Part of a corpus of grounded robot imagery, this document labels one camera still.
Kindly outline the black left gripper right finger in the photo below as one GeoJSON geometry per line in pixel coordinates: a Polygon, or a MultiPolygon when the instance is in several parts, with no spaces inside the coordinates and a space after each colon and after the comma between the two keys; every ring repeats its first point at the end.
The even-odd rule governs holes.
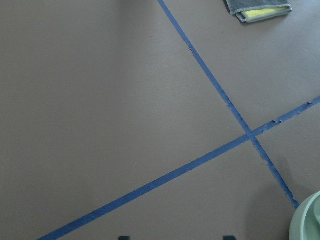
{"type": "Polygon", "coordinates": [[[223,240],[234,240],[234,236],[233,235],[225,235],[225,236],[223,236],[223,240]]]}

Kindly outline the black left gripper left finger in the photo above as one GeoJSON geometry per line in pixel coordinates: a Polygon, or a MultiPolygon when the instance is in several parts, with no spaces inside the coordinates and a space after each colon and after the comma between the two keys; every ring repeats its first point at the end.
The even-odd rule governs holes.
{"type": "Polygon", "coordinates": [[[119,236],[118,240],[130,240],[130,236],[119,236]]]}

